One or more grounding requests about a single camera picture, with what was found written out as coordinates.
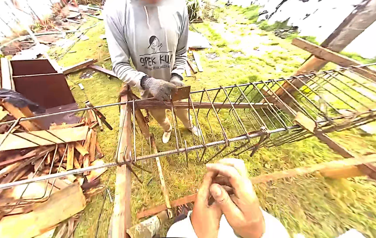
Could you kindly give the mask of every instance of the wooden post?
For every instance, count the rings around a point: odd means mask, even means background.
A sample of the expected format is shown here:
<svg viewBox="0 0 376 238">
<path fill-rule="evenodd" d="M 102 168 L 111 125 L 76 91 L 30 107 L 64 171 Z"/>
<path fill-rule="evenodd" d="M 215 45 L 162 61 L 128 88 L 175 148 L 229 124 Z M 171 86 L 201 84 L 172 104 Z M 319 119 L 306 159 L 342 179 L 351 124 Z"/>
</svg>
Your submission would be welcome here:
<svg viewBox="0 0 376 238">
<path fill-rule="evenodd" d="M 340 52 L 374 21 L 376 21 L 376 0 L 363 0 L 320 46 Z M 328 61 L 312 55 L 298 68 L 294 75 L 319 71 L 327 63 Z M 292 80 L 291 83 L 297 88 L 303 86 L 303 83 L 299 80 Z M 288 83 L 284 83 L 282 87 L 286 88 L 288 93 L 295 91 Z M 276 94 L 285 102 L 292 100 L 283 89 L 278 89 Z"/>
<path fill-rule="evenodd" d="M 122 85 L 121 93 L 128 91 L 127 84 Z M 121 102 L 127 102 L 128 95 L 121 94 Z M 129 161 L 129 152 L 131 146 L 131 110 L 125 104 L 120 106 L 119 128 L 121 129 L 120 139 L 117 147 L 117 162 Z M 117 166 L 116 183 L 114 192 L 114 208 L 112 216 L 112 232 L 113 238 L 126 237 L 126 229 L 131 225 L 131 172 L 126 168 L 127 165 Z"/>
</svg>

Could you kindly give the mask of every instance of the work glove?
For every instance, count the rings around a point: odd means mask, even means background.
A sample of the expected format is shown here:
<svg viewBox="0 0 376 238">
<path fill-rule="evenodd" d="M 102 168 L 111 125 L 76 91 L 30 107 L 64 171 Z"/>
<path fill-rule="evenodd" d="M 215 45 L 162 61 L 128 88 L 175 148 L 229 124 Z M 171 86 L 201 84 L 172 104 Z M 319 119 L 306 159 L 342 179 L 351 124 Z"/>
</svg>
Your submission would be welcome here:
<svg viewBox="0 0 376 238">
<path fill-rule="evenodd" d="M 172 77 L 170 77 L 170 83 L 175 84 L 176 87 L 184 86 L 185 84 L 182 82 L 182 77 L 179 74 L 172 74 Z"/>
<path fill-rule="evenodd" d="M 144 90 L 148 90 L 154 98 L 160 101 L 170 100 L 170 96 L 176 93 L 177 90 L 175 84 L 148 76 L 144 76 L 141 79 L 141 87 Z"/>
</svg>

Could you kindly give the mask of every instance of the white shoe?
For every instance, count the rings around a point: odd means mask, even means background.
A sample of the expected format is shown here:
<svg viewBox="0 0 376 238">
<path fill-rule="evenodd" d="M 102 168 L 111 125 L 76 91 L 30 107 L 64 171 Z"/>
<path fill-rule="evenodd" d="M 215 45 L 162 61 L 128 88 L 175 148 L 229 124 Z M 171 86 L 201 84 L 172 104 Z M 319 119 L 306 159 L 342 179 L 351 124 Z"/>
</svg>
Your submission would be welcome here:
<svg viewBox="0 0 376 238">
<path fill-rule="evenodd" d="M 193 126 L 192 128 L 188 128 L 188 130 L 192 131 L 194 136 L 198 136 L 198 128 L 196 126 Z"/>
<path fill-rule="evenodd" d="M 170 126 L 170 130 L 169 130 L 169 132 L 167 132 L 167 131 L 165 131 L 164 133 L 163 133 L 163 137 L 162 137 L 162 141 L 163 141 L 163 143 L 167 143 L 167 142 L 169 142 L 169 139 L 170 139 L 170 135 L 172 134 L 172 126 Z"/>
</svg>

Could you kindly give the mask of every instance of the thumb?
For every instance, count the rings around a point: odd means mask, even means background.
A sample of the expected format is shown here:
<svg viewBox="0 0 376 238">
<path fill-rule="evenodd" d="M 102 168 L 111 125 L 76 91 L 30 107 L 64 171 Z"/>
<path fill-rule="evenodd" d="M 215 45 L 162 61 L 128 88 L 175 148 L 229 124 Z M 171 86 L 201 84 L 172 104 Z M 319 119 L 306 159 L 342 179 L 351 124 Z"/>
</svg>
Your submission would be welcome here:
<svg viewBox="0 0 376 238">
<path fill-rule="evenodd" d="M 228 222 L 243 220 L 243 214 L 241 210 L 231 200 L 226 190 L 217 183 L 210 186 L 210 193 L 212 194 L 215 202 L 219 205 Z"/>
</svg>

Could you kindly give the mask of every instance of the man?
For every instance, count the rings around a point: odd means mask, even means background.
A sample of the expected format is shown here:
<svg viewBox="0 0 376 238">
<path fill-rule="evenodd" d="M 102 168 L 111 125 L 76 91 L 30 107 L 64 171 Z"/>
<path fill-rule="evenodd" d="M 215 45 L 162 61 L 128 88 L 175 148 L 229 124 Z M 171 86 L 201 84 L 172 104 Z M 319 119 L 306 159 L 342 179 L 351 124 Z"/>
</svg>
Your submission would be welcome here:
<svg viewBox="0 0 376 238">
<path fill-rule="evenodd" d="M 184 0 L 107 0 L 106 38 L 113 71 L 143 99 L 170 100 L 182 86 L 188 42 L 188 11 Z M 151 109 L 169 141 L 172 125 L 165 109 Z M 198 136 L 188 109 L 175 112 L 183 125 Z"/>
</svg>

